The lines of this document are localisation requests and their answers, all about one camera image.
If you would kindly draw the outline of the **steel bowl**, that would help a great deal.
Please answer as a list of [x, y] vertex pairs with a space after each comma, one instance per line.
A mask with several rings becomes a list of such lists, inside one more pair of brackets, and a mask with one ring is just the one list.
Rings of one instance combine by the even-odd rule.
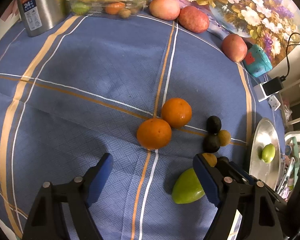
[[263, 118], [258, 123], [250, 148], [249, 174], [275, 190], [280, 175], [280, 146], [269, 119]]

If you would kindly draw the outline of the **brown kiwi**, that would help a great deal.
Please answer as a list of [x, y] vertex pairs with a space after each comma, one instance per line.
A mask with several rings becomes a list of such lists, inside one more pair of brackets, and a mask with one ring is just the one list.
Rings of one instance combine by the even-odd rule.
[[227, 130], [220, 130], [217, 134], [219, 141], [220, 141], [220, 146], [224, 147], [231, 142], [231, 134]]
[[215, 167], [215, 165], [217, 164], [217, 157], [213, 153], [203, 153], [202, 156], [211, 167]]

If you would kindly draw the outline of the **blue plaid tablecloth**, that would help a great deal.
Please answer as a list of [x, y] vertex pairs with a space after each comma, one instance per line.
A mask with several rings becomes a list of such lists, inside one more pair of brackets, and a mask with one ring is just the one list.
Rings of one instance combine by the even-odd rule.
[[[202, 151], [206, 119], [221, 119], [231, 142], [218, 154], [238, 164], [262, 118], [285, 142], [281, 113], [258, 102], [256, 83], [212, 33], [146, 14], [72, 16], [37, 37], [16, 23], [0, 41], [0, 219], [21, 237], [43, 182], [67, 183], [108, 152], [113, 170], [90, 208], [104, 239], [202, 239], [216, 208], [175, 204], [171, 190]], [[171, 98], [192, 118], [148, 150], [138, 127], [162, 119]]]

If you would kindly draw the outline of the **red apple right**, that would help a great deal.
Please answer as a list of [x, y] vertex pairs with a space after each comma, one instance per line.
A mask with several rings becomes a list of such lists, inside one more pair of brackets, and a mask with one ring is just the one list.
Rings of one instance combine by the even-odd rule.
[[237, 34], [229, 34], [222, 42], [222, 52], [233, 62], [241, 62], [247, 51], [243, 38]]

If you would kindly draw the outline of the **dark plum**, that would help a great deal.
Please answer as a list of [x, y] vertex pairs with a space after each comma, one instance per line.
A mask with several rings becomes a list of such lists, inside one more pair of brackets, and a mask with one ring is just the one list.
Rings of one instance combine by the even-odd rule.
[[209, 134], [217, 134], [222, 127], [221, 119], [215, 115], [208, 117], [206, 121], [206, 130]]
[[204, 153], [216, 153], [220, 147], [221, 142], [217, 135], [207, 135], [202, 143]]

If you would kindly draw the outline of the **teal tin box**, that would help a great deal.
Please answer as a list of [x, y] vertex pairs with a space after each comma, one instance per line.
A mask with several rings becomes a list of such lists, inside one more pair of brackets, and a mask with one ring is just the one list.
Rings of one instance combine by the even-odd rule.
[[259, 77], [272, 70], [270, 59], [264, 50], [253, 44], [243, 60], [243, 65], [250, 75]]

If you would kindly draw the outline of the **steel kettle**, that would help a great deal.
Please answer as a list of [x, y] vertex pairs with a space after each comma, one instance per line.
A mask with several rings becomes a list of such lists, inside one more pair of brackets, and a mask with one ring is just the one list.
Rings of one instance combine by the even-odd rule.
[[38, 36], [57, 24], [69, 14], [67, 0], [17, 0], [21, 20], [29, 37]]

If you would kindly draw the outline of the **white plug adapter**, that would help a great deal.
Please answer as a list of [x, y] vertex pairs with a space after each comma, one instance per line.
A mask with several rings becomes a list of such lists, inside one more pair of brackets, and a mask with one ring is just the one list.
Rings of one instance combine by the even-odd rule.
[[272, 111], [277, 111], [281, 106], [281, 102], [277, 99], [277, 97], [275, 95], [271, 95], [268, 98], [268, 103], [269, 103]]

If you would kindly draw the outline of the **pale red apple left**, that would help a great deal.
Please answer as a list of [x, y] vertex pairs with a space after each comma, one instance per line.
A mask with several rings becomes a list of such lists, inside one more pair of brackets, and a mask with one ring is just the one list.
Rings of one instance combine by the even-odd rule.
[[156, 18], [172, 21], [179, 16], [180, 5], [176, 0], [152, 0], [149, 11]]

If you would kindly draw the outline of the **flower painting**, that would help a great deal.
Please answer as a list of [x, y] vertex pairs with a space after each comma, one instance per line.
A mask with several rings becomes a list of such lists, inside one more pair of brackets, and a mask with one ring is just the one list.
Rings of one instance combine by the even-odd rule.
[[300, 42], [300, 9], [293, 0], [180, 0], [206, 9], [214, 23], [260, 46], [273, 66]]

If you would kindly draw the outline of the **green mango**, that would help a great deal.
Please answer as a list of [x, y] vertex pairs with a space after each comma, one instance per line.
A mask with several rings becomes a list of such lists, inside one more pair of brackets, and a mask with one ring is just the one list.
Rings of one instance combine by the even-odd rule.
[[265, 163], [271, 163], [275, 157], [275, 152], [275, 146], [273, 144], [268, 144], [262, 150], [261, 159]]
[[190, 204], [204, 195], [205, 192], [193, 168], [187, 169], [179, 176], [172, 190], [175, 204]]

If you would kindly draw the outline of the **green mango in bowl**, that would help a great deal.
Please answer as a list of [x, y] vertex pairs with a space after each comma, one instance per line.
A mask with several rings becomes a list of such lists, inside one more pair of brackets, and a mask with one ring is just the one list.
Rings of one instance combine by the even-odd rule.
[[273, 144], [268, 144], [262, 150], [261, 159], [265, 163], [271, 163], [275, 157], [275, 152], [275, 146]]

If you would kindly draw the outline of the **orange mandarin front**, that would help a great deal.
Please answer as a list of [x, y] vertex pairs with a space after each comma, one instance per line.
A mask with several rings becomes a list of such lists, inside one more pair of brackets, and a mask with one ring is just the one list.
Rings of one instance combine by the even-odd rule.
[[148, 150], [158, 150], [169, 144], [172, 137], [170, 125], [162, 119], [152, 118], [144, 121], [136, 132], [141, 146]]

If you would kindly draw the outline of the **clear plastic fruit tray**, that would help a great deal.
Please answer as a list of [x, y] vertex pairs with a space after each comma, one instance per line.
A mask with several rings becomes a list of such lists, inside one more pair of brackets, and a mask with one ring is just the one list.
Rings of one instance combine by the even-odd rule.
[[151, 0], [68, 0], [77, 16], [106, 17], [126, 20], [144, 11]]

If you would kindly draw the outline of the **orange mandarin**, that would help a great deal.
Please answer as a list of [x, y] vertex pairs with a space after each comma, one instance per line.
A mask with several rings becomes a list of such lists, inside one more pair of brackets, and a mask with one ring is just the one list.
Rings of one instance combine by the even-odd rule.
[[158, 150], [169, 144], [172, 137], [170, 125], [162, 119], [152, 118], [144, 121], [136, 132], [141, 146], [148, 150]]
[[185, 126], [192, 118], [192, 108], [182, 98], [167, 100], [161, 109], [161, 118], [173, 128]]

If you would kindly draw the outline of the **black power adapter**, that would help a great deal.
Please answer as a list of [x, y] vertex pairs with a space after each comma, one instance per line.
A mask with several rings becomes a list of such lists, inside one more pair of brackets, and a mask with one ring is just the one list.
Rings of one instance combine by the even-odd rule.
[[283, 89], [283, 83], [280, 77], [275, 77], [262, 85], [266, 96], [271, 96]]

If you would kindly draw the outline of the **red apple middle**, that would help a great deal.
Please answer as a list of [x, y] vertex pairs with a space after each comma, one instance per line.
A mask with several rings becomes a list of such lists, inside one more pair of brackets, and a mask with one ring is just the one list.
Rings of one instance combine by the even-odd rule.
[[186, 6], [180, 10], [179, 24], [193, 33], [203, 33], [210, 25], [207, 14], [194, 6]]

